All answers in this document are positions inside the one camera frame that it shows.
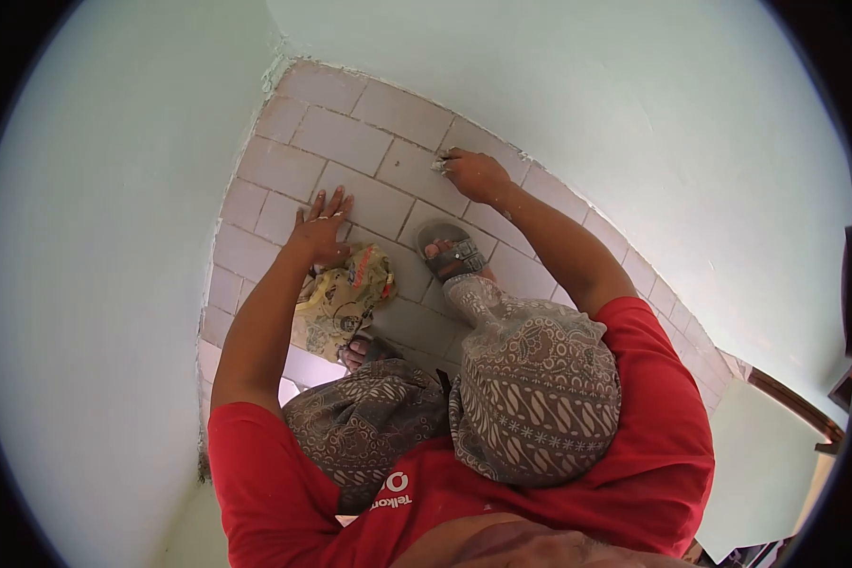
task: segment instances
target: sandal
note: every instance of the sandal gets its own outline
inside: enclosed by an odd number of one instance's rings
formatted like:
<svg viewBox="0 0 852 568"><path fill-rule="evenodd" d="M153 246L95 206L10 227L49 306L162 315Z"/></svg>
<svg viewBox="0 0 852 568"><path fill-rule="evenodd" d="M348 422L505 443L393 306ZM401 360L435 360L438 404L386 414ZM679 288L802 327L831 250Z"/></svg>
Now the sandal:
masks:
<svg viewBox="0 0 852 568"><path fill-rule="evenodd" d="M400 351L392 347L391 344L385 341L382 337L373 337L370 339L365 335L354 335L351 338L351 341L347 342L347 346L341 349L341 353L338 355L345 367L350 368L350 366L347 365L347 360L344 358L344 354L351 348L350 344L355 341L365 341L369 343L369 347L366 348L366 354L364 355L364 361L360 364L360 367L364 366L366 363L381 361L382 359L404 358L404 355L402 355Z"/></svg>
<svg viewBox="0 0 852 568"><path fill-rule="evenodd" d="M432 258L427 258L426 246L433 244L436 239L452 241L454 246ZM420 229L420 233L417 234L417 252L420 253L420 258L426 261L426 267L430 269L432 275L442 284L455 276L476 274L488 264L486 257L479 252L477 245L473 244L467 231L450 222L430 222ZM444 272L454 263L460 263L460 265Z"/></svg>

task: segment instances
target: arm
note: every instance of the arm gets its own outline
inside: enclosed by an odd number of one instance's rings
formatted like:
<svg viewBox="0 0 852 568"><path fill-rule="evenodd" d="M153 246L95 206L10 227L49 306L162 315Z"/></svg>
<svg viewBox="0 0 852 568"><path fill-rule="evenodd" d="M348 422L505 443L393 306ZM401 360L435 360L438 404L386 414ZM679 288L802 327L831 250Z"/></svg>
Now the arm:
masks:
<svg viewBox="0 0 852 568"><path fill-rule="evenodd" d="M590 231L515 185L485 153L453 148L443 175L462 194L488 204L518 227L581 311L594 317L621 296L637 296L619 261Z"/></svg>
<svg viewBox="0 0 852 568"><path fill-rule="evenodd" d="M284 419L278 386L303 279L310 266L332 264L348 253L346 244L335 242L343 215L353 205L352 195L341 201L343 190L342 186L335 190L324 211L325 192L319 192L306 221L297 211L291 238L246 298L224 340L212 389L213 409L227 403L255 403Z"/></svg>

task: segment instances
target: hand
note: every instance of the hand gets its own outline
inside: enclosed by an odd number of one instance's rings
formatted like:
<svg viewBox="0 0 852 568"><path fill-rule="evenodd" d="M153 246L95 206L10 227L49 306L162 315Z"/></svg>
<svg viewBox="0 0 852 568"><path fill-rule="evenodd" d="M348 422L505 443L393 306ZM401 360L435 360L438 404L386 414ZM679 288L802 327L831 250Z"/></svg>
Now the hand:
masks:
<svg viewBox="0 0 852 568"><path fill-rule="evenodd" d="M305 220L303 210L297 211L297 221L287 245L309 252L314 265L333 265L350 255L350 247L337 242L338 227L353 206L353 195L346 198L343 195L344 186L338 186L326 206L325 192L320 191Z"/></svg>
<svg viewBox="0 0 852 568"><path fill-rule="evenodd" d="M444 154L443 176L447 177L462 195L479 204L504 208L514 184L505 168L485 153L473 153L452 148Z"/></svg>

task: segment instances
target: red t-shirt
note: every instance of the red t-shirt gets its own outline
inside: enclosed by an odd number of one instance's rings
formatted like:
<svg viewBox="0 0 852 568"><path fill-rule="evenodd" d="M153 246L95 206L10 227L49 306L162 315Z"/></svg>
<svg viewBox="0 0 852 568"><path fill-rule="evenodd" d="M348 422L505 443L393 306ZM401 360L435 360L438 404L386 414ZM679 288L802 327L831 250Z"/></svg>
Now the red t-shirt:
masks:
<svg viewBox="0 0 852 568"><path fill-rule="evenodd" d="M486 513L680 556L713 477L701 395L646 302L618 298L596 319L608 327L603 341L621 378L619 430L591 471L559 487L489 481L457 461L443 437L398 460L373 506L341 528L338 487L284 422L251 403L216 408L209 455L231 565L388 566L438 524Z"/></svg>

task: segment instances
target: person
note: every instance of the person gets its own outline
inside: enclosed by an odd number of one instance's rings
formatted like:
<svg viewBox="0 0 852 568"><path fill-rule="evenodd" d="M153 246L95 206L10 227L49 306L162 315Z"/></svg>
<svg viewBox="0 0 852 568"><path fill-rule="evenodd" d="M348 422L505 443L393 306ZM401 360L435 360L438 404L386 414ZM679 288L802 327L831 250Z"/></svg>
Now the person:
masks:
<svg viewBox="0 0 852 568"><path fill-rule="evenodd" d="M605 245L512 183L494 159L455 148L444 170L463 195L521 230L580 312L511 298L471 244L457 246L466 236L427 228L424 239L440 236L425 246L420 240L422 254L446 280L446 299L474 326L451 389L437 393L421 370L391 352L373 357L377 342L358 338L345 355L350 375L282 409L278 383L303 278L310 266L346 255L335 235L352 196L344 198L339 187L326 205L318 195L308 218L298 213L288 243L234 319L214 381L209 458L231 565L684 564L679 557L710 493L712 439L692 376L656 316ZM545 368L558 370L543 374ZM370 413L377 405L365 392L381 383L428 406L434 414L420 424L432 430L412 438L395 432L391 416L406 408L396 401L387 413ZM551 402L566 394L571 403ZM445 400L447 424L434 426ZM588 407L598 413L584 414ZM602 428L606 413L611 428ZM341 423L344 415L355 418ZM503 419L515 415L519 429L505 437ZM532 427L533 438L515 439L521 424ZM595 430L584 430L590 426ZM342 437L348 428L350 438ZM541 436L555 428L562 432L557 445ZM602 453L576 461L581 437L604 439ZM347 456L372 457L373 447L397 454L387 469L378 460L358 462L360 471L329 466ZM576 467L562 472L565 462ZM363 471L366 463L374 466ZM359 488L369 489L352 494ZM341 504L359 506L371 496L355 521L337 522Z"/></svg>

